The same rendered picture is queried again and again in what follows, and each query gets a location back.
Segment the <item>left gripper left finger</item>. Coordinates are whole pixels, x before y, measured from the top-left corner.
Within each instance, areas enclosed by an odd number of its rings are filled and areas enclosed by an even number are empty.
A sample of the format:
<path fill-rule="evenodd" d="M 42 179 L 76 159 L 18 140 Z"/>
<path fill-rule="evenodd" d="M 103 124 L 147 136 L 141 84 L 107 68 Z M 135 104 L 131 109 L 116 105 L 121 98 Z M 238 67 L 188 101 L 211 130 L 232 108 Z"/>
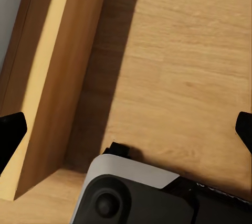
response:
<path fill-rule="evenodd" d="M 23 112 L 0 118 L 0 174 L 27 133 Z"/>

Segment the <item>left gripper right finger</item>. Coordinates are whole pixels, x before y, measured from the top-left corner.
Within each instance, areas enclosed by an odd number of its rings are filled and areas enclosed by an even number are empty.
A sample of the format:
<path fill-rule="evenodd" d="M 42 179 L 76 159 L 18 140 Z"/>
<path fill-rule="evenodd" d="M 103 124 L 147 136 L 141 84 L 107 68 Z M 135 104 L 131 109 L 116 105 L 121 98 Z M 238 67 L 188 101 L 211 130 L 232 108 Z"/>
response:
<path fill-rule="evenodd" d="M 252 154 L 252 114 L 243 111 L 240 112 L 235 130 Z"/>

